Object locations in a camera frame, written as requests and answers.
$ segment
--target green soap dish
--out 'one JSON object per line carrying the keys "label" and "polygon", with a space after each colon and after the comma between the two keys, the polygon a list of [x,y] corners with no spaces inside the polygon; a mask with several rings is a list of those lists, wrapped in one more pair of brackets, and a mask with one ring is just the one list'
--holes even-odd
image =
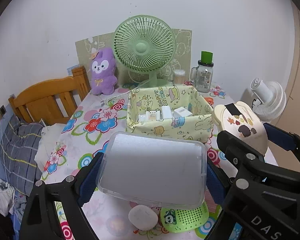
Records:
{"label": "green soap dish", "polygon": [[163,227],[172,233],[190,231],[207,222],[209,211],[207,204],[191,210],[162,208],[160,218]]}

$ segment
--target wooden bed frame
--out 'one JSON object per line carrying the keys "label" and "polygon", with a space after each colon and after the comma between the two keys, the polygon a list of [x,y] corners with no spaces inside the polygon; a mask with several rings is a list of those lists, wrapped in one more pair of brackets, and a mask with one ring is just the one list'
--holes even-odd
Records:
{"label": "wooden bed frame", "polygon": [[[67,123],[77,109],[72,91],[78,91],[81,101],[90,92],[89,80],[84,66],[74,68],[72,75],[34,84],[23,90],[16,98],[10,97],[9,102],[13,112],[29,123],[39,122],[41,119],[47,125]],[[55,95],[60,97],[68,117],[63,116]]]}

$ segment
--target pillow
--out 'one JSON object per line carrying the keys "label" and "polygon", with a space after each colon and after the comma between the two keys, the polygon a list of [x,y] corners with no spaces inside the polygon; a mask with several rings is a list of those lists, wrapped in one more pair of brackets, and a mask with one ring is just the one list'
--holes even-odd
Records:
{"label": "pillow", "polygon": [[39,142],[37,154],[34,157],[34,160],[41,172],[43,172],[43,168],[50,158],[51,152],[54,150],[57,139],[59,138],[64,127],[65,124],[56,123],[54,125],[42,128],[42,138]]}
{"label": "pillow", "polygon": [[40,179],[34,156],[41,139],[42,125],[26,123],[13,115],[0,139],[0,160],[8,182],[21,194],[29,196],[35,179]]}

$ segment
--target silver bolt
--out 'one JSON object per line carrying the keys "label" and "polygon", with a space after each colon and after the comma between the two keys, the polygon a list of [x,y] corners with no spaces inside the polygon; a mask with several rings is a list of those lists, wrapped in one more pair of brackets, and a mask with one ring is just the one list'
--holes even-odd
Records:
{"label": "silver bolt", "polygon": [[36,181],[36,182],[35,182],[35,185],[36,185],[37,187],[41,186],[41,185],[42,185],[42,180]]}
{"label": "silver bolt", "polygon": [[74,180],[74,176],[68,176],[66,177],[66,182],[71,182]]}
{"label": "silver bolt", "polygon": [[256,158],[255,155],[252,154],[252,153],[247,153],[247,154],[246,154],[246,157],[247,157],[249,160],[254,160],[254,159]]}
{"label": "silver bolt", "polygon": [[249,182],[245,179],[237,179],[235,185],[240,189],[247,189],[249,187]]}

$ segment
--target white fan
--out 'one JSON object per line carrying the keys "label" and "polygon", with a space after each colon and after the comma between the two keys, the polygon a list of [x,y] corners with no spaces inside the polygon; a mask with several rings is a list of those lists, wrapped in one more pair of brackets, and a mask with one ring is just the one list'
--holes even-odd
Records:
{"label": "white fan", "polygon": [[260,104],[252,107],[257,117],[264,122],[279,117],[287,103],[286,93],[282,86],[276,81],[263,82],[260,78],[255,78],[250,88],[260,100]]}

